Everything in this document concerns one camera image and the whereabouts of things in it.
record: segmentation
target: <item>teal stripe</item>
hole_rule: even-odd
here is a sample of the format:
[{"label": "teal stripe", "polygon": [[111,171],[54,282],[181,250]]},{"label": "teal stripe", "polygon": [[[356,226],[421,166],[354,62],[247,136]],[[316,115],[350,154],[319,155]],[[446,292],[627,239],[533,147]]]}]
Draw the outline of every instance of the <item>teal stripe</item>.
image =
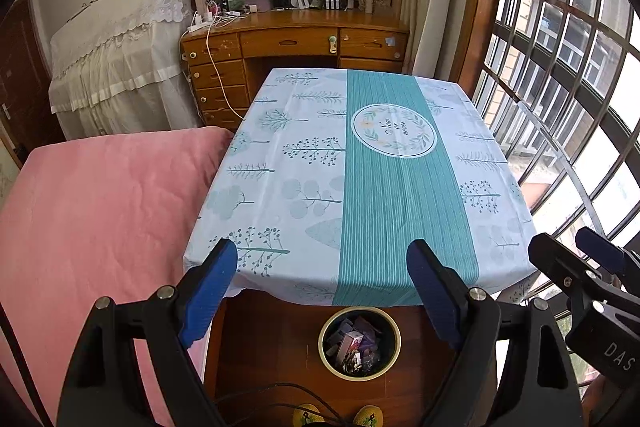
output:
[{"label": "teal stripe", "polygon": [[[351,131],[362,107],[392,103],[413,109],[436,129],[438,143],[419,158],[386,156]],[[440,261],[471,284],[478,261],[449,156],[414,77],[347,73],[345,190],[340,271],[334,305],[420,304],[406,271],[406,249],[424,239]]]}]

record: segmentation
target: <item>window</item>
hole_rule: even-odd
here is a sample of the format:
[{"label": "window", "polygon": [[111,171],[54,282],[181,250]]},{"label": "window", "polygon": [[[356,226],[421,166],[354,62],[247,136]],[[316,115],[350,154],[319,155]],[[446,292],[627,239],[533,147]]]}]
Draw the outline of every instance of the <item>window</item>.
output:
[{"label": "window", "polygon": [[[640,232],[639,48],[640,18],[628,0],[498,6],[474,103],[536,229],[582,257],[574,240],[581,227],[621,247]],[[540,274],[527,298],[558,293]],[[558,320],[566,334],[571,315]],[[570,358],[578,383],[597,375],[577,354]]]}]

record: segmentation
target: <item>shoe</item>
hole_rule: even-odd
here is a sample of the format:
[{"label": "shoe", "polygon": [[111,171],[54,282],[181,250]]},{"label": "shoe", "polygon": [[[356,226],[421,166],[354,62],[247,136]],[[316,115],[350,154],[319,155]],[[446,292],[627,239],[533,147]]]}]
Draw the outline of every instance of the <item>shoe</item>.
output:
[{"label": "shoe", "polygon": [[[317,413],[320,412],[318,407],[311,403],[303,403],[300,407],[304,407],[305,409],[309,409]],[[300,409],[293,410],[293,427],[302,427],[303,425],[309,425],[310,423],[322,423],[323,421],[324,418],[319,414],[312,414]]]},{"label": "shoe", "polygon": [[366,405],[353,419],[353,424],[361,427],[382,427],[382,411],[375,405]]}]

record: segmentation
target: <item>trash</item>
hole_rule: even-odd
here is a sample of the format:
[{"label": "trash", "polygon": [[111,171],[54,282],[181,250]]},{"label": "trash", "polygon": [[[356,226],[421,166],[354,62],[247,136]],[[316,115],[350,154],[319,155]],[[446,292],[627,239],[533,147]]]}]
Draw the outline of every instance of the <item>trash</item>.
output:
[{"label": "trash", "polygon": [[358,333],[357,331],[350,331],[347,333],[340,344],[340,349],[338,349],[338,354],[335,357],[335,360],[337,360],[338,363],[342,363],[344,362],[344,357],[347,356],[347,353],[357,351],[363,336],[364,335],[362,333]]},{"label": "trash", "polygon": [[355,349],[347,353],[347,356],[344,357],[344,362],[342,363],[342,370],[347,375],[355,375],[360,368],[362,367],[362,363],[360,362],[360,352]]},{"label": "trash", "polygon": [[343,320],[324,340],[325,355],[336,369],[352,377],[366,377],[380,362],[382,332],[359,315],[353,322]]}]

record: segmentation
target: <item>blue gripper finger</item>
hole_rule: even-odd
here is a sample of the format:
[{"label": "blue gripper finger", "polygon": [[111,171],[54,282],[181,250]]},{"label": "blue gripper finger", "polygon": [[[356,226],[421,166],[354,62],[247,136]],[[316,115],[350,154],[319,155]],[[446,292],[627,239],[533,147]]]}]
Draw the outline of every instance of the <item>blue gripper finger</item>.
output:
[{"label": "blue gripper finger", "polygon": [[[215,256],[218,248],[220,249],[217,256],[208,263],[209,257]],[[232,241],[221,239],[201,266],[191,268],[191,270],[205,270],[205,272],[197,274],[200,281],[185,304],[182,329],[178,334],[180,343],[185,349],[191,347],[194,341],[201,339],[207,333],[213,315],[216,314],[237,267],[236,245]]]},{"label": "blue gripper finger", "polygon": [[414,241],[406,251],[406,268],[439,339],[459,350],[463,342],[460,310],[431,266],[430,257],[432,263],[440,264],[431,250],[423,250]]},{"label": "blue gripper finger", "polygon": [[609,272],[624,275],[625,253],[600,234],[582,227],[575,233],[575,246]]}]

